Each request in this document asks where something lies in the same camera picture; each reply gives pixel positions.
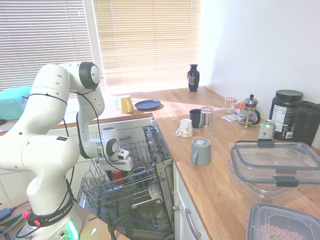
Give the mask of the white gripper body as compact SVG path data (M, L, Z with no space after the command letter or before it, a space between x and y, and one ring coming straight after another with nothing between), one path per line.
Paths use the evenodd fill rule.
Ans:
M100 158L98 160L98 167L100 170L105 171L119 170L130 172L134 168L134 165L132 158L129 156L126 159L109 162L105 158Z

